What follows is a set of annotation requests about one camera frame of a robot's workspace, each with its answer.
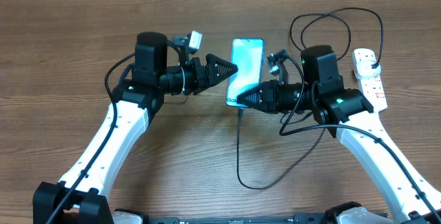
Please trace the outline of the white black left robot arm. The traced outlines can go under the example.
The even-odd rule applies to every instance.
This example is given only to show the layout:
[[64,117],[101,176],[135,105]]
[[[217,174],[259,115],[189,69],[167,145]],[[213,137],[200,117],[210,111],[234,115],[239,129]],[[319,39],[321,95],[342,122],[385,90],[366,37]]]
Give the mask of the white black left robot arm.
[[124,69],[99,130],[78,161],[58,183],[42,182],[32,198],[34,223],[148,223],[147,214],[116,209],[108,199],[136,141],[147,131],[166,94],[199,94],[237,73],[233,63],[214,54],[206,63],[194,56],[197,31],[169,40],[158,32],[136,38],[134,62]]

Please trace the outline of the white charger plug adapter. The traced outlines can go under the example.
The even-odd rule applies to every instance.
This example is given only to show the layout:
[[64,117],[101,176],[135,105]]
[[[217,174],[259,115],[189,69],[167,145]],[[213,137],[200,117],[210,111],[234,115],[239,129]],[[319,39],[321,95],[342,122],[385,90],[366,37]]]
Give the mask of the white charger plug adapter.
[[371,61],[356,60],[354,64],[354,74],[357,79],[370,79],[379,76],[381,73],[381,66],[373,67],[374,63]]

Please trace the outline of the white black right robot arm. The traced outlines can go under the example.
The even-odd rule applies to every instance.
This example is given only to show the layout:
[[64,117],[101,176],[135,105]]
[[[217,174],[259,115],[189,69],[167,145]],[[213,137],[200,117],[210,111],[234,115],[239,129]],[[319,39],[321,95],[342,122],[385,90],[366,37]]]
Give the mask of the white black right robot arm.
[[361,204],[345,203],[325,212],[325,223],[439,223],[440,192],[407,160],[382,125],[377,104],[358,89],[345,88],[329,45],[304,49],[300,83],[288,84],[286,50],[267,64],[277,80],[262,82],[237,96],[239,104],[261,112],[294,114],[310,110],[314,129],[326,129],[358,160],[377,187],[392,217],[366,213]]

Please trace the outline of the white power strip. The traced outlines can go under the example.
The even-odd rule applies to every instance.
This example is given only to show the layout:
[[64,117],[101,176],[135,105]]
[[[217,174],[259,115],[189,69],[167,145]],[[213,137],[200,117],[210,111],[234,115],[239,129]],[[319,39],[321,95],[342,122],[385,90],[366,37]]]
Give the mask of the white power strip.
[[[374,51],[367,48],[355,49],[352,52],[351,57],[353,60],[353,71],[356,60],[376,63]],[[357,83],[359,91],[361,91],[372,104],[375,112],[381,112],[387,109],[387,100],[380,75],[370,79],[357,79]]]

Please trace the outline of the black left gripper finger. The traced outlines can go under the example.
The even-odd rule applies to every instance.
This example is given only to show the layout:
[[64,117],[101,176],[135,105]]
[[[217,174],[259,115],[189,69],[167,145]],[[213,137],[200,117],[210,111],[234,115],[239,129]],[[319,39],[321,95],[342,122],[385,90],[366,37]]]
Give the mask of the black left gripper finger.
[[214,54],[207,54],[205,58],[207,62],[207,71],[209,74],[235,74],[238,72],[237,65]]
[[204,79],[205,87],[213,87],[218,85],[222,81],[228,79],[230,76],[236,74],[238,72],[237,68],[228,68],[227,70],[223,70],[219,72],[217,69],[210,70],[209,68],[204,69],[204,73],[206,74]]

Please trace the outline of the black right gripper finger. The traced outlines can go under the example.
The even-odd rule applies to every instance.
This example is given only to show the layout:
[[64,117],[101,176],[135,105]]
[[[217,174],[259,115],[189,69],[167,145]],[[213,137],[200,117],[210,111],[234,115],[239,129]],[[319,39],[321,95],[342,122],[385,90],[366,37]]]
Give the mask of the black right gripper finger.
[[262,101],[263,97],[263,90],[262,90],[262,83],[255,84],[255,85],[249,85],[245,91],[241,92],[237,96],[238,101]]
[[261,99],[259,100],[241,99],[241,103],[249,108],[258,110],[260,112],[265,112],[265,102],[262,101]]

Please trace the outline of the blue Samsung Galaxy smartphone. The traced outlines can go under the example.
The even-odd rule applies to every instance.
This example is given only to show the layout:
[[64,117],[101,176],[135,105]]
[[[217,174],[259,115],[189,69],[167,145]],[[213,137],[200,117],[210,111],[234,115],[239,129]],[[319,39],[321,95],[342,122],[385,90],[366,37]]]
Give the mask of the blue Samsung Galaxy smartphone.
[[233,39],[231,62],[238,67],[238,72],[229,78],[227,106],[245,108],[238,103],[237,96],[260,83],[264,50],[265,42],[261,38]]

